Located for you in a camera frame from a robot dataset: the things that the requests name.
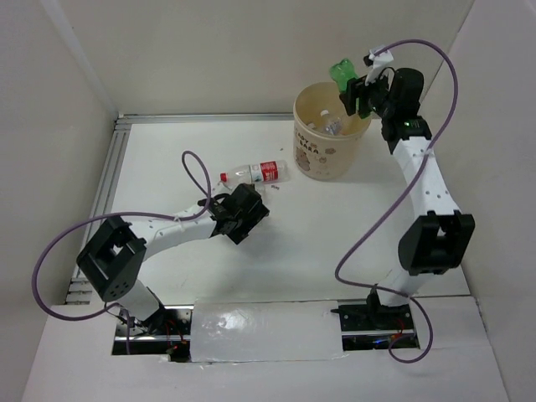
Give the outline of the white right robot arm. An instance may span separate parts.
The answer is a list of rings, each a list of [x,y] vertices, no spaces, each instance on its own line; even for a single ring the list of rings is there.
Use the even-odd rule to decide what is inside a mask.
[[[375,328],[394,319],[394,308],[408,303],[426,282],[461,265],[475,229],[471,214],[461,212],[448,191],[432,149],[432,133],[420,115],[424,76],[401,68],[392,77],[383,67],[348,84],[357,99],[354,112],[374,113],[381,134],[407,185],[415,220],[398,243],[399,267],[393,269],[368,297],[365,317]]]

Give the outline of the green plastic bottle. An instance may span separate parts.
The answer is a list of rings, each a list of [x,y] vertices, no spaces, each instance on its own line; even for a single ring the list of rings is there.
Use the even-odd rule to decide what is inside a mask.
[[[330,78],[335,82],[340,93],[347,90],[348,82],[358,78],[352,61],[348,58],[342,59],[340,62],[332,65],[329,68]]]

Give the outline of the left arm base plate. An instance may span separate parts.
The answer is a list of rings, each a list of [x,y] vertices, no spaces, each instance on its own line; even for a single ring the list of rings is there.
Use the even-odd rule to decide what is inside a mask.
[[[112,313],[116,319],[112,356],[163,356],[174,363],[191,361],[193,305],[165,306],[162,322],[153,329],[136,318],[127,319],[123,309]]]

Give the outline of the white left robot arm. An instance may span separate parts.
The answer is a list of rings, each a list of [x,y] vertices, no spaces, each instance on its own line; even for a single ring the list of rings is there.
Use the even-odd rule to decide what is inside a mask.
[[[232,192],[219,185],[213,196],[199,200],[171,219],[128,222],[121,216],[104,220],[76,259],[76,264],[107,304],[117,302],[147,334],[162,330],[166,309],[138,279],[142,264],[163,251],[195,240],[226,236],[239,244],[269,215],[251,184]]]

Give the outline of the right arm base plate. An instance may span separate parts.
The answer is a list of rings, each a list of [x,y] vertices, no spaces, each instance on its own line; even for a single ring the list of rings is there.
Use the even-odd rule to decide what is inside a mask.
[[[343,351],[418,348],[420,346],[410,307],[372,307],[365,301],[339,303],[330,313],[335,315],[342,333]]]

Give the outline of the aluminium frame rails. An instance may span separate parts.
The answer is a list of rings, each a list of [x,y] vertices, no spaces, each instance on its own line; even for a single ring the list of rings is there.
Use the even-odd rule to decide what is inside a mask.
[[[224,236],[194,241],[148,260],[140,280],[168,305],[353,299],[398,265],[399,237],[413,221],[403,202],[364,245],[358,239],[405,189],[379,129],[372,125],[340,178],[299,171],[288,115],[129,116],[116,124],[93,214],[172,214],[200,200],[196,182],[254,162],[284,160],[289,179],[261,189],[269,216],[241,244]]]

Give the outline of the clear bottle blue white label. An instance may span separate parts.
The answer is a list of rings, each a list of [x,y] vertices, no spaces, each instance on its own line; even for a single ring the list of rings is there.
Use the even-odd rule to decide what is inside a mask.
[[[322,110],[320,112],[322,124],[319,127],[319,131],[323,134],[330,136],[339,135],[345,125],[348,123],[348,116],[346,114],[336,114],[329,110]]]

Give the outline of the beige cartoon bin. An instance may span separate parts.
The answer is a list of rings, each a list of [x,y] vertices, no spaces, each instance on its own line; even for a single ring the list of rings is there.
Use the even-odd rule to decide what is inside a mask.
[[[298,169],[309,178],[331,180],[343,175],[353,164],[361,137],[372,119],[348,116],[348,123],[337,136],[321,133],[320,112],[346,114],[334,83],[319,82],[303,89],[294,101],[293,156]],[[307,123],[314,122],[317,129]]]

